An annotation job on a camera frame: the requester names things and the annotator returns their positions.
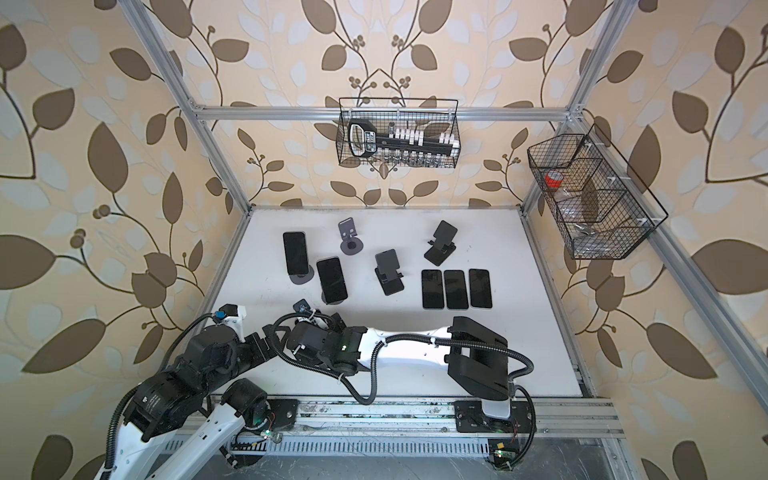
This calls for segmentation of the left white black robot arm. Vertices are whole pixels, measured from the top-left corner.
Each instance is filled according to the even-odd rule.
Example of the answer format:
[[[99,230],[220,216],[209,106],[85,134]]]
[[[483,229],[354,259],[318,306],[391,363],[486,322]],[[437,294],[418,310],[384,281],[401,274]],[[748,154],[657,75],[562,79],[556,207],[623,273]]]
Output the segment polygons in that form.
[[[226,304],[196,319],[211,320],[176,360],[118,403],[107,432],[98,479],[191,479],[243,432],[272,438],[276,415],[266,392],[244,373],[275,357],[257,334],[245,335],[244,307]]]

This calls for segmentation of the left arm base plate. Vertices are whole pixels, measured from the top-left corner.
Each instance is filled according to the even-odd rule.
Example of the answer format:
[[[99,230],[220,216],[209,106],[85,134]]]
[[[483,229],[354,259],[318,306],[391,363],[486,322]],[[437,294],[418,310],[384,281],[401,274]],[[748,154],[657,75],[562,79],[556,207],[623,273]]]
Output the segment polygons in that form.
[[[267,399],[246,416],[244,429],[251,432],[289,429],[297,420],[298,406],[298,399]]]

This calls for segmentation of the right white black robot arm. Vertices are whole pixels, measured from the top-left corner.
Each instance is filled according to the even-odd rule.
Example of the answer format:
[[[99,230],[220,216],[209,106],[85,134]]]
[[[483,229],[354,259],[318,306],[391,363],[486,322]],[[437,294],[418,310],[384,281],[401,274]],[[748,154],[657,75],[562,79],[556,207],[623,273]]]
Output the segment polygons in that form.
[[[379,393],[385,366],[429,366],[446,373],[463,391],[481,400],[485,416],[501,405],[511,415],[517,392],[532,405],[530,393],[516,380],[534,372],[534,362],[511,349],[500,334],[466,316],[424,332],[388,332],[349,326],[334,313],[301,307],[263,327],[266,342],[285,363],[335,379],[360,405]]]

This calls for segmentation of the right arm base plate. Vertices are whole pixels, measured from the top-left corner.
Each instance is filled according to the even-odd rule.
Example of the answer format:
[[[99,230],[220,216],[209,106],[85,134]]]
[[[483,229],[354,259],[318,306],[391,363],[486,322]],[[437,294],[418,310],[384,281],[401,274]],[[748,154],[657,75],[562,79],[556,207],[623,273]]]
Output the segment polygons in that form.
[[[513,434],[530,433],[532,430],[531,409],[526,401],[511,401],[507,419],[486,415],[479,400],[457,400],[453,407],[459,433]]]

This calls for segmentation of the black phone stand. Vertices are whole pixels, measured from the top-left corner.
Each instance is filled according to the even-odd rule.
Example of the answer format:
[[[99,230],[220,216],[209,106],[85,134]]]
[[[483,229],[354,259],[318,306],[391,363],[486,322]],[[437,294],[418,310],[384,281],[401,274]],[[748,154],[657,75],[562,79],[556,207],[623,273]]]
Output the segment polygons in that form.
[[[462,270],[445,270],[443,272],[446,306],[451,310],[467,310],[469,299],[465,273]]]
[[[437,310],[445,307],[443,276],[440,270],[422,270],[421,288],[424,309]]]

